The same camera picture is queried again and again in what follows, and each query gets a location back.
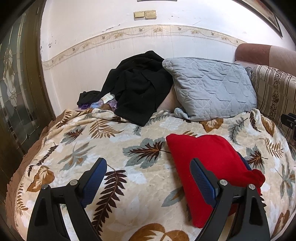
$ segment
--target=paper tag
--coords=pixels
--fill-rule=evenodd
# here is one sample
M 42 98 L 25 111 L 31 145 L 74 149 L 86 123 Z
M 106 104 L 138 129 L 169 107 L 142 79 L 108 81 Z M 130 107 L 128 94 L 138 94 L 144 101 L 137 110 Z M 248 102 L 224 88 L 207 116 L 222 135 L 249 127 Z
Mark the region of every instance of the paper tag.
M 104 104 L 106 104 L 108 101 L 113 100 L 113 99 L 114 99 L 114 97 L 110 93 L 108 93 L 102 97 L 102 101 Z

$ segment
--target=decorative border tile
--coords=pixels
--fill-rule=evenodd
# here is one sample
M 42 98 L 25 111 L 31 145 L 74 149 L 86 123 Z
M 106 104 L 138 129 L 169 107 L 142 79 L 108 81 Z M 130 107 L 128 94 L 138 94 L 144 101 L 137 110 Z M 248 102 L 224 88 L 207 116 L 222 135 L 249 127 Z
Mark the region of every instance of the decorative border tile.
M 65 51 L 59 53 L 52 59 L 42 62 L 44 69 L 50 69 L 62 61 L 84 52 L 86 50 L 95 48 L 97 46 L 119 41 L 122 39 L 129 39 L 135 37 L 154 37 L 154 36 L 190 36 L 197 38 L 213 39 L 219 42 L 227 43 L 233 46 L 238 46 L 244 41 L 231 37 L 229 35 L 212 31 L 204 28 L 179 26 L 179 25 L 145 25 L 132 28 L 124 28 L 109 33 L 100 34 L 79 44 L 76 44 Z

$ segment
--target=tiled wall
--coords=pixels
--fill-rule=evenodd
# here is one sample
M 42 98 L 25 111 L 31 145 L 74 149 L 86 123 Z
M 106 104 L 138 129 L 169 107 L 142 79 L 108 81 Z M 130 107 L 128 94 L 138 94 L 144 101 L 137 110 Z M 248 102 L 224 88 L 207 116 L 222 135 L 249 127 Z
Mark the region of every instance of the tiled wall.
M 163 58 L 200 57 L 234 61 L 240 39 L 196 27 L 150 25 L 98 35 L 43 62 L 47 91 L 56 115 L 76 108 L 79 93 L 101 90 L 112 68 L 132 55 L 153 50 Z

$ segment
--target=floral blanket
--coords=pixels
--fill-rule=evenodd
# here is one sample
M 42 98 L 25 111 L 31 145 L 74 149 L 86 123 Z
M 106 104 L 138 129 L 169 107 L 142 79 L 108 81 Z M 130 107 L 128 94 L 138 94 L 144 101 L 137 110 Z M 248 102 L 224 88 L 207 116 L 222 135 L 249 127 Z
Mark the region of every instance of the floral blanket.
M 165 141 L 170 133 L 226 138 L 252 168 L 265 175 L 261 190 L 270 235 L 281 231 L 295 208 L 295 160 L 280 129 L 257 109 L 200 123 L 161 111 L 144 127 L 108 110 L 89 109 L 66 110 L 27 167 L 15 202 L 18 232 L 26 240 L 42 184 L 64 186 L 103 157 L 108 164 L 105 179 L 93 203 L 86 207 L 103 240 L 195 240 L 201 230 L 190 222 L 182 184 Z M 67 207 L 61 209 L 71 240 L 78 240 Z

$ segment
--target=picture frame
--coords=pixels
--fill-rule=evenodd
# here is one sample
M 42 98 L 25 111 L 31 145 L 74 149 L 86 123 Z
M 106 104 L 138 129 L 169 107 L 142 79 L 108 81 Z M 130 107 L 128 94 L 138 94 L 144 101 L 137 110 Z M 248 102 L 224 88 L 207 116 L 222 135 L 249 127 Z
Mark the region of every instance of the picture frame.
M 260 0 L 234 0 L 251 10 L 265 21 L 280 37 L 283 37 L 281 28 L 275 14 Z
M 174 1 L 174 2 L 177 2 L 177 0 L 137 0 L 137 2 L 142 2 L 142 1 Z

